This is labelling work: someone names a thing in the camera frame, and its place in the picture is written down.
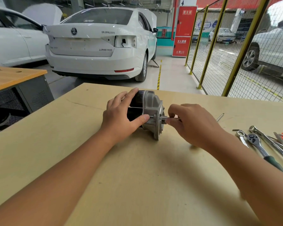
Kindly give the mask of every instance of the human arm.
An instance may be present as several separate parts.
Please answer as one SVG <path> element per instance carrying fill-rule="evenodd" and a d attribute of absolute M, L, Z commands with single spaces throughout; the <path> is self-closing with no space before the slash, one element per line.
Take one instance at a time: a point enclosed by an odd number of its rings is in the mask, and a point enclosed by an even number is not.
<path fill-rule="evenodd" d="M 122 92 L 109 100 L 97 133 L 0 205 L 0 226 L 63 225 L 106 153 L 149 119 L 148 115 L 131 122 L 127 119 L 137 91 Z"/>
<path fill-rule="evenodd" d="M 171 105 L 166 123 L 190 144 L 210 153 L 227 170 L 265 225 L 283 225 L 283 172 L 227 133 L 200 105 Z"/>

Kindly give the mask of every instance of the red rear reflector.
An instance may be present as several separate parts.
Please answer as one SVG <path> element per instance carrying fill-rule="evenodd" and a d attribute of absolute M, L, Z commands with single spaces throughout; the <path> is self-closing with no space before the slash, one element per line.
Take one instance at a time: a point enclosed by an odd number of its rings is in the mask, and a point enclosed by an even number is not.
<path fill-rule="evenodd" d="M 132 71 L 132 70 L 134 70 L 134 68 L 131 68 L 131 69 L 128 69 L 128 70 L 115 70 L 114 72 L 119 73 L 119 72 L 128 72 L 128 71 Z"/>

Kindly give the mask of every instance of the human hand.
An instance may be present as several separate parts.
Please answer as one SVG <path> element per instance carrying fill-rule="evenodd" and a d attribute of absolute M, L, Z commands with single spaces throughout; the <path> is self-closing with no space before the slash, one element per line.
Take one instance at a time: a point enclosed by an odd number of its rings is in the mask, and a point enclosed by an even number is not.
<path fill-rule="evenodd" d="M 107 140 L 113 145 L 127 138 L 150 118 L 148 114 L 141 115 L 133 121 L 127 118 L 128 107 L 138 90 L 134 88 L 129 93 L 121 92 L 107 103 L 107 110 L 103 113 L 103 122 L 99 132 L 106 135 Z"/>
<path fill-rule="evenodd" d="M 228 133 L 216 119 L 198 104 L 172 104 L 168 110 L 171 118 L 166 119 L 187 142 L 204 150 L 216 145 Z M 173 117 L 178 115 L 181 121 Z"/>

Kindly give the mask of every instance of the skoda logo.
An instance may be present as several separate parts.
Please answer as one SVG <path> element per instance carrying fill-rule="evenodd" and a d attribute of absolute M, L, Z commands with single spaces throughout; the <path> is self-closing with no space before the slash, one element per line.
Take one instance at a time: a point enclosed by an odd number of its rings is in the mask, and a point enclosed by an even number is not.
<path fill-rule="evenodd" d="M 78 33 L 76 28 L 72 28 L 70 32 L 72 35 L 76 35 Z"/>

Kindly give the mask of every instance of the green handle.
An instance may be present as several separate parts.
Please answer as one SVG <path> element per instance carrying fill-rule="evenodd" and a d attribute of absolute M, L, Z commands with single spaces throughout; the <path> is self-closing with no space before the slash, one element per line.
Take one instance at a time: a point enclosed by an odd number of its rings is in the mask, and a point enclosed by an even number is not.
<path fill-rule="evenodd" d="M 275 160 L 272 156 L 265 156 L 264 160 L 268 163 L 272 164 L 274 167 L 278 168 L 280 171 L 283 172 L 283 167 Z"/>

